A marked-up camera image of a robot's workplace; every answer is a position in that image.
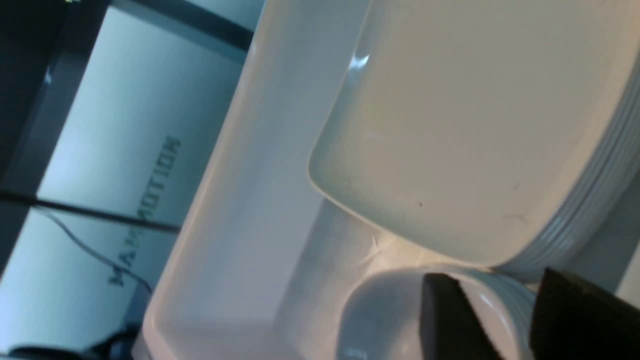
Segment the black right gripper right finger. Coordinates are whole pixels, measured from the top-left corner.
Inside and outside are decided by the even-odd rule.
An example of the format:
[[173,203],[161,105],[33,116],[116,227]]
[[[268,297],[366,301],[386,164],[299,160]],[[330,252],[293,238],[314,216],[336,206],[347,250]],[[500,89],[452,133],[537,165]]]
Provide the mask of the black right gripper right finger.
[[580,276],[546,268],[529,346],[536,360],[637,360],[640,312]]

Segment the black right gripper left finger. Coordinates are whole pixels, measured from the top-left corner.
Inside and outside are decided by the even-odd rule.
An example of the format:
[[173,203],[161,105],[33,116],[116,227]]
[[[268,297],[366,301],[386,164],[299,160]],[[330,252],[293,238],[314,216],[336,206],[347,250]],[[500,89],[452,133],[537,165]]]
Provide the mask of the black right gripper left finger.
[[425,360],[501,360],[460,282],[426,273],[420,293],[419,338]]

